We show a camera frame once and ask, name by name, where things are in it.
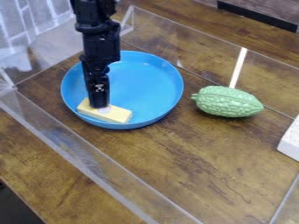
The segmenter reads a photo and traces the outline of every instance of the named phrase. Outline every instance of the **wooden table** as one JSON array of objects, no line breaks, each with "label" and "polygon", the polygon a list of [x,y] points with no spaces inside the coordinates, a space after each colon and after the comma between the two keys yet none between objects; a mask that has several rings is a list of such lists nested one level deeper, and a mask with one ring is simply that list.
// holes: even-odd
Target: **wooden table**
[{"label": "wooden table", "polygon": [[[291,32],[193,1],[131,3],[299,67]],[[205,223],[267,223],[299,170],[277,151],[293,119],[269,108],[246,119],[203,114],[190,96],[210,82],[181,70],[183,98],[157,125],[130,131],[93,127],[61,97],[63,75],[77,62],[78,55],[18,85],[19,91]],[[3,110],[0,114],[0,176],[47,223],[145,223]]]}]

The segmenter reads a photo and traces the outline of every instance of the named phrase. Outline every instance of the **sponge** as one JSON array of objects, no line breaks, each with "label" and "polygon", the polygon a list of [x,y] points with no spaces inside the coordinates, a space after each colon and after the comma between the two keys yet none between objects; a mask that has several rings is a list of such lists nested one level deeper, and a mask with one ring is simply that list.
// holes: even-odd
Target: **sponge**
[{"label": "sponge", "polygon": [[93,108],[90,106],[90,99],[86,98],[78,106],[78,111],[86,116],[91,116],[109,123],[129,123],[133,117],[133,111],[109,105],[106,108]]}]

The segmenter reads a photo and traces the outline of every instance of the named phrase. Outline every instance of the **blue plastic plate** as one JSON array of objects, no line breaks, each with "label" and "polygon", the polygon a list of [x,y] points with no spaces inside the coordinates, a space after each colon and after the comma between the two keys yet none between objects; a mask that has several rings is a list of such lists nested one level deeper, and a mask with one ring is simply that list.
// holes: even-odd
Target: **blue plastic plate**
[{"label": "blue plastic plate", "polygon": [[122,51],[122,60],[110,69],[110,102],[134,112],[130,122],[105,122],[78,112],[89,96],[81,63],[67,72],[61,86],[62,98],[73,112],[87,123],[114,130],[141,128],[159,121],[183,96],[183,77],[174,65],[153,54]]}]

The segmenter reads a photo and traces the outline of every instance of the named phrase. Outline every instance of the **clear acrylic box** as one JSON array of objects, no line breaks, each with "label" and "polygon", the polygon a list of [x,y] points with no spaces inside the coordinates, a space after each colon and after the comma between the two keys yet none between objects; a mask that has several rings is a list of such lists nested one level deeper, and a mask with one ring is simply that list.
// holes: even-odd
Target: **clear acrylic box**
[{"label": "clear acrylic box", "polygon": [[[125,45],[135,50],[158,55],[181,68],[183,78],[189,76],[186,78],[189,80],[186,96],[182,99],[185,102],[190,100],[190,93],[197,87],[207,85],[227,86],[230,84],[241,46],[175,23],[134,5],[129,9],[125,4],[121,4],[121,7],[123,8],[119,10],[117,19],[122,21],[123,25],[122,41]],[[159,176],[159,172],[151,170],[137,171],[135,164],[129,164],[127,161],[118,159],[106,143],[99,145],[99,142],[94,141],[93,138],[83,136],[79,130],[66,124],[59,116],[61,111],[67,114],[71,113],[66,111],[67,108],[58,107],[58,111],[47,109],[47,105],[39,104],[39,101],[36,101],[39,96],[35,98],[34,92],[27,88],[27,83],[35,81],[34,79],[39,78],[39,75],[44,76],[43,71],[82,51],[81,42],[81,34],[75,32],[74,20],[71,20],[42,34],[36,42],[24,51],[2,61],[2,65],[10,65],[10,67],[4,67],[0,73],[0,108],[147,223],[218,223],[219,221],[230,223],[230,219],[233,220],[231,223],[241,223],[250,222],[253,218],[250,218],[250,213],[254,213],[261,220],[270,221],[298,172],[295,162],[275,151],[275,144],[278,144],[278,139],[283,136],[287,125],[298,114],[299,68],[249,51],[237,88],[258,96],[266,105],[265,115],[262,113],[262,115],[245,120],[247,129],[239,126],[239,123],[243,123],[241,120],[225,121],[223,119],[206,117],[199,124],[199,129],[203,131],[202,137],[193,136],[186,139],[186,141],[191,141],[191,144],[198,144],[199,149],[187,144],[183,153],[186,159],[185,162],[181,160],[179,164],[182,170],[177,172],[178,157],[173,152],[173,161],[165,161],[165,169],[170,173]],[[52,88],[59,92],[61,83],[52,80],[55,78],[50,78],[52,87],[44,87],[44,91]],[[167,130],[165,141],[171,142],[173,139],[167,139],[167,137],[177,137],[175,133],[181,128],[181,124],[177,124],[174,119],[182,114],[191,118],[191,124],[186,124],[186,130],[193,130],[193,122],[198,121],[198,118],[194,118],[197,113],[185,111],[183,105],[179,104],[178,109],[173,112],[174,115],[166,117],[167,121],[154,124],[146,130],[129,131],[129,134],[159,134],[166,133]],[[251,124],[258,125],[259,119],[266,119],[270,123],[271,119],[282,122],[271,123],[266,129],[261,127],[261,133],[251,133]],[[219,136],[214,135],[210,123],[219,123]],[[226,135],[229,133],[226,131],[231,127],[238,131]],[[98,132],[99,130],[95,129],[95,138],[99,135]],[[115,139],[121,135],[129,135],[126,132],[115,131],[101,133],[111,135]],[[243,141],[247,141],[247,149],[239,148]],[[234,157],[229,157],[230,151],[222,150],[222,144],[239,148],[239,153]],[[251,149],[250,145],[254,148],[261,146],[266,146],[266,148]],[[146,144],[141,143],[141,147],[143,151],[147,151]],[[194,155],[199,151],[201,156],[195,157]],[[179,181],[181,172],[189,172],[183,170],[189,168],[187,163],[194,163],[191,167],[194,175]],[[245,163],[247,167],[253,167],[251,171],[243,171],[239,168]],[[265,163],[274,163],[277,170],[273,171],[270,167],[265,167]],[[157,181],[149,178],[147,172],[154,172]],[[271,192],[271,185],[281,186],[282,180],[285,181],[285,189]],[[237,181],[238,186],[234,188],[231,185]],[[181,191],[181,187],[189,190],[178,195],[177,192]],[[262,211],[259,205],[255,204],[257,201],[262,200],[263,195],[267,197],[262,206],[270,206],[266,211]],[[211,197],[211,203],[205,202],[206,196]],[[235,205],[231,199],[237,199],[239,205]],[[219,213],[213,212],[213,209],[221,210],[223,206],[231,207],[233,214],[237,207],[242,207],[245,212],[239,217],[227,216],[223,218],[218,216]]]}]

